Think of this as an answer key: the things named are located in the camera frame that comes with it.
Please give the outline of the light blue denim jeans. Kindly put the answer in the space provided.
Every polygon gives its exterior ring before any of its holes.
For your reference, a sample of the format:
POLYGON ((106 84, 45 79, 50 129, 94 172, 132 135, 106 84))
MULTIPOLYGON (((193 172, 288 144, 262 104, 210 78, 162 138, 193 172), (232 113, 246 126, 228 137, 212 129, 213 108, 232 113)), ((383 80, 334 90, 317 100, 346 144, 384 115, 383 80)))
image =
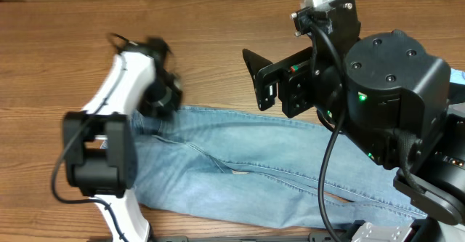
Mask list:
MULTIPOLYGON (((273 228, 323 226, 318 177, 330 132, 319 125, 185 106, 167 121, 134 113, 137 200, 152 209, 273 228)), ((325 176, 331 224, 407 225, 425 213, 339 136, 325 176)))

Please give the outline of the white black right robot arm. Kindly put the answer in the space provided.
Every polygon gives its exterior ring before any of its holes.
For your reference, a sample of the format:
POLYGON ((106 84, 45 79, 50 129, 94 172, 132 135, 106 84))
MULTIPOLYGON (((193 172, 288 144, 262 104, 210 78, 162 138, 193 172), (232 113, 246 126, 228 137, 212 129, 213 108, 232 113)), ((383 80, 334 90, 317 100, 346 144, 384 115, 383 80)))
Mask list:
POLYGON ((260 110, 276 100, 288 117, 316 108, 333 136, 346 135, 394 187, 426 213, 406 227, 356 221, 335 241, 464 239, 464 87, 450 66, 402 31, 360 38, 355 0, 301 0, 297 36, 312 46, 279 62, 243 59, 260 110))

